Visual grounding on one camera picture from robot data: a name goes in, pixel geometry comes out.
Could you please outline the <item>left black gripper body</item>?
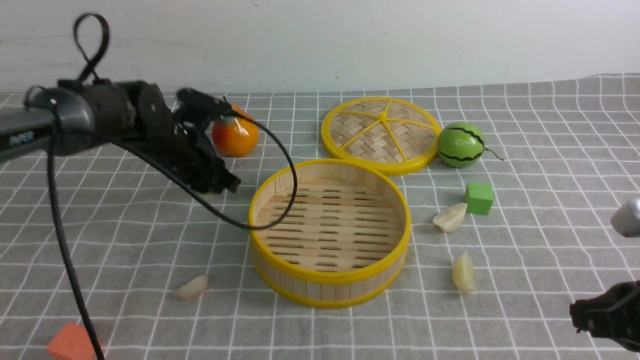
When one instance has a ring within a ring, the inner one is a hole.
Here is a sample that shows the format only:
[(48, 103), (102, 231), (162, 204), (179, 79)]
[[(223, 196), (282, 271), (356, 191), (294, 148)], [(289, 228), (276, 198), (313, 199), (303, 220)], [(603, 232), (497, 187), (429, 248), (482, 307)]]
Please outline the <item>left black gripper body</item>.
[(235, 193), (242, 182), (194, 125), (177, 123), (162, 136), (146, 135), (145, 153), (200, 194)]

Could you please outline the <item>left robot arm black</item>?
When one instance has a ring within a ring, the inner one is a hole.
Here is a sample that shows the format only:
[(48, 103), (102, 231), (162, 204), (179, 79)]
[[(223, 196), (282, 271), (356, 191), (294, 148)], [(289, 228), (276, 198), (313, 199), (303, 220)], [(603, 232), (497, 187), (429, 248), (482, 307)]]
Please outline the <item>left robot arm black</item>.
[(205, 132), (212, 122), (230, 125), (240, 113), (194, 88), (178, 89), (175, 98), (179, 106), (172, 111), (158, 85), (143, 80), (34, 86), (21, 108), (1, 114), (1, 161), (39, 150), (70, 157), (110, 143), (192, 191), (236, 192), (240, 179)]

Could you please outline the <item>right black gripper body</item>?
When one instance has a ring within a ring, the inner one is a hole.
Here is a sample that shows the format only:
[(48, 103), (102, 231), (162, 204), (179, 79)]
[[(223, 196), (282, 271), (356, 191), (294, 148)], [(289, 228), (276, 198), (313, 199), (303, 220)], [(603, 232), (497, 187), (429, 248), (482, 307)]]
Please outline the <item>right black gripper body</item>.
[(569, 305), (576, 332), (612, 340), (631, 352), (640, 351), (640, 282), (613, 285), (603, 294)]

